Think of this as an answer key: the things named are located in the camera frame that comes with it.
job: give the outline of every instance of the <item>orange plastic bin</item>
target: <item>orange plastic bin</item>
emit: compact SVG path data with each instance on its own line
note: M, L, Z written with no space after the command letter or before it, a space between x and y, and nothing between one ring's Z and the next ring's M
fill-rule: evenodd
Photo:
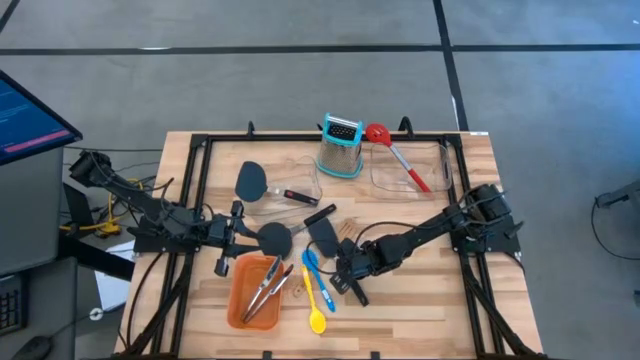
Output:
M271 296L249 322L246 324L242 322L242 316L274 260L275 256L244 255L240 256L236 261L227 311L227 322L231 327L236 329L270 330L278 323L282 289ZM281 262L271 284L262 291L256 304L269 293L271 287L278 282L283 273L284 266Z

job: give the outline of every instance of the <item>blue utensil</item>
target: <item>blue utensil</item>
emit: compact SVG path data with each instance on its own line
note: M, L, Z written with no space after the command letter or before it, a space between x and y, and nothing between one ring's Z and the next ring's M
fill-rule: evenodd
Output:
M313 272L313 277L318 281L318 286L320 286L320 291L322 291L322 297L324 301L327 302L327 307L331 312L336 312L336 305L331 299L331 295L329 295L329 291L327 291L327 287L324 286L324 282L322 282L322 278L320 278L320 273L318 270L318 257L312 250L305 250L302 253L302 263Z

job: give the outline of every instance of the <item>metal tongs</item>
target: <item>metal tongs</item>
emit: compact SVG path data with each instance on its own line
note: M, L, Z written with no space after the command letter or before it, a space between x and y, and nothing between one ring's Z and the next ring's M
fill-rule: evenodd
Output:
M255 295L253 295L253 299L251 299L251 302L247 307L247 311L242 316L242 322L244 323L249 322L249 320L251 320L251 318L253 318L256 315L256 313L262 308L262 306L267 302L267 299L269 299L271 295L275 295L278 292L278 290L280 290L282 285L284 285L284 283L287 281L287 278L293 271L293 265L290 265L287 268L287 270L282 274L282 277L280 278L278 283L273 288L271 288L271 290L269 290L269 292L264 296L264 298L260 301L260 303L258 303L256 307L253 307L253 305L255 305L258 298L260 298L260 294L262 293L262 291L266 289L271 283L271 281L273 280L278 270L278 267L280 266L280 262L282 262L282 257L278 255L278 257L273 261L273 264L271 264L269 271L267 271L267 275L264 277L264 280L262 280L262 283L258 287L258 290L256 291Z

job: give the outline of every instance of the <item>metal grater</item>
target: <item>metal grater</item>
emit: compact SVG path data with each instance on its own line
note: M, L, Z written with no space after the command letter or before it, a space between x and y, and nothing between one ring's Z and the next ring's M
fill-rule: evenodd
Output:
M324 117L318 169L342 178L354 178L362 169L362 121L327 113Z

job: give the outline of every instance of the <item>transparent bin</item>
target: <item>transparent bin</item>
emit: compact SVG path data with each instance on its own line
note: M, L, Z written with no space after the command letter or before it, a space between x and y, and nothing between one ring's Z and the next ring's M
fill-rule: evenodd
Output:
M313 157L303 156L297 160L287 159L284 163L260 165L267 175L269 187L297 191L316 199L322 198L322 188L318 181L318 170ZM245 214L249 216L282 215L286 217L316 211L316 207L312 205L302 204L269 192L266 192L258 201L245 202L244 207Z
M445 147L440 144L395 143L394 145L431 189L431 193L420 190L388 147L374 144L370 150L369 168L375 197L429 200L434 198L435 193L446 191L451 187L451 164Z

